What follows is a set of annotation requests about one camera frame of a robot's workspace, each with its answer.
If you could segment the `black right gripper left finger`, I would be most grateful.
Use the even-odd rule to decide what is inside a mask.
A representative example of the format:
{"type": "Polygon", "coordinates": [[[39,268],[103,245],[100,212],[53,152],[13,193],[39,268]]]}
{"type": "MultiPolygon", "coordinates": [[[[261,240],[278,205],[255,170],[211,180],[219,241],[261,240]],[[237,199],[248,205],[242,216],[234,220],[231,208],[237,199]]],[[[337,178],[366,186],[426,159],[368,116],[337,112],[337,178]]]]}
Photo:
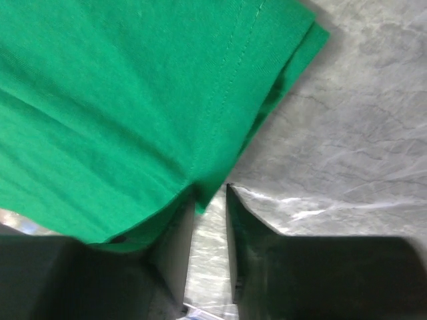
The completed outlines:
{"type": "Polygon", "coordinates": [[[186,191],[146,225],[163,223],[153,243],[125,252],[64,236],[31,236],[1,226],[2,319],[179,319],[195,201],[186,191]]]}

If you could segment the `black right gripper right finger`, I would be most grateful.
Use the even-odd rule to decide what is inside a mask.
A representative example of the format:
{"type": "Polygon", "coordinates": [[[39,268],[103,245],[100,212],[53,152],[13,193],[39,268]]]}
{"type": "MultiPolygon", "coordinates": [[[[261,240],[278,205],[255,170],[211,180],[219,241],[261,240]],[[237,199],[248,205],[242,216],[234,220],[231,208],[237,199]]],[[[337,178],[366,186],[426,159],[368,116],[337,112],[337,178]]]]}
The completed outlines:
{"type": "Polygon", "coordinates": [[[240,319],[425,319],[426,265],[406,237],[283,235],[226,187],[240,319]]]}

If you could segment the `green t shirt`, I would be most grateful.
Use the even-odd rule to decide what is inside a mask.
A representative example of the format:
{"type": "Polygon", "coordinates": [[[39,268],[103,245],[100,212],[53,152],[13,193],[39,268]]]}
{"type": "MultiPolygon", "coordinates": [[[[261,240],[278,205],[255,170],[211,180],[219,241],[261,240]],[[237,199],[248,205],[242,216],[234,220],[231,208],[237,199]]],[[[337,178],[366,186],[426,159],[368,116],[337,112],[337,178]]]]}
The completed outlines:
{"type": "Polygon", "coordinates": [[[111,251],[202,213],[328,32],[298,1],[2,1],[1,207],[111,251]]]}

